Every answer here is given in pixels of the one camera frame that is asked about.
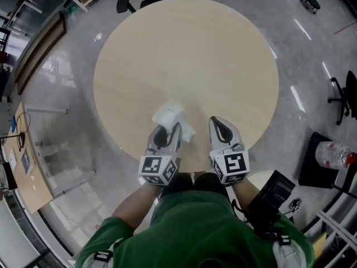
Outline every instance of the wall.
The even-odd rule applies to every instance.
[[[38,252],[15,221],[6,201],[0,202],[0,259],[5,267],[23,268]]]

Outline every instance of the white tissue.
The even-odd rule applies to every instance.
[[[184,107],[177,102],[167,102],[156,110],[152,117],[153,122],[164,126],[166,131],[171,134],[172,128],[177,122],[182,128],[182,140],[189,143],[196,134],[196,131],[188,124]]]

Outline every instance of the wooden desk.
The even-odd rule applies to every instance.
[[[167,101],[180,102],[197,132],[178,151],[180,171],[209,167],[208,119],[237,126],[252,147],[273,116],[279,83],[271,49],[235,10],[210,0],[164,0],[111,34],[94,74],[98,114],[113,140],[139,159]]]
[[[25,107],[21,102],[17,111],[15,113],[15,120],[22,112],[42,112],[42,113],[66,113],[65,109],[53,109],[53,108],[35,108],[35,107]],[[25,132],[26,128],[28,128],[28,119],[27,115],[23,114],[18,120],[18,133]],[[16,130],[11,132],[9,131],[8,136],[16,135]],[[51,187],[48,181],[48,177],[46,172],[48,172],[48,168],[42,159],[41,153],[39,149],[36,148],[41,142],[35,142],[31,138],[30,130],[25,133],[25,143],[21,152],[18,150],[17,146],[17,137],[6,139],[5,143],[5,152],[7,159],[9,159],[10,152],[13,150],[15,159],[16,159],[16,167],[12,171],[16,184],[18,186],[18,190],[20,191],[21,197],[26,203],[27,209],[30,213],[34,213],[40,208],[42,208],[45,204],[52,201],[53,199],[63,195],[71,189],[76,188],[81,185],[85,181],[87,181],[88,177],[95,174],[95,171],[91,171],[87,174],[84,174],[81,177],[76,179],[71,179],[68,184],[59,186],[54,189]],[[25,148],[29,148],[31,150],[31,154],[35,159],[35,167],[32,169],[31,175],[26,175],[25,169],[22,165],[21,157]]]

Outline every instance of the concrete floor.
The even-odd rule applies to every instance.
[[[301,151],[313,131],[344,141],[357,150],[357,140],[353,138],[357,133],[356,120],[349,117],[337,126],[338,105],[327,103],[327,98],[334,96],[329,78],[335,76],[344,85],[349,70],[357,73],[356,28],[334,35],[355,20],[344,3],[318,0],[321,10],[312,15],[300,0],[215,1],[251,20],[276,55],[278,104],[266,132],[249,150],[252,158],[297,184]],[[65,116],[31,115],[30,131],[44,143],[44,151],[59,152],[49,164],[54,178],[65,179],[74,168],[97,171],[89,182],[41,209],[73,252],[78,252],[102,220],[140,186],[138,162],[108,136],[93,98],[93,74],[100,50],[113,30],[129,16],[116,13],[116,2],[96,0],[89,13],[80,9],[74,13],[69,18],[68,33],[48,55],[23,95],[27,104],[69,110]],[[139,0],[131,2],[139,7]],[[308,224],[336,193],[297,185],[293,197],[302,199],[294,216],[297,226]],[[149,216],[140,229],[147,228],[148,223]]]

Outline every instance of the green object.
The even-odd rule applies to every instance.
[[[312,245],[284,215],[275,223],[304,250],[307,267],[314,261]],[[121,219],[105,219],[76,262],[114,246],[114,267],[276,267],[273,241],[262,240],[233,213],[225,196],[187,191],[159,201],[149,229],[133,235]]]
[[[73,4],[68,8],[68,14],[72,15],[78,9],[78,5]]]

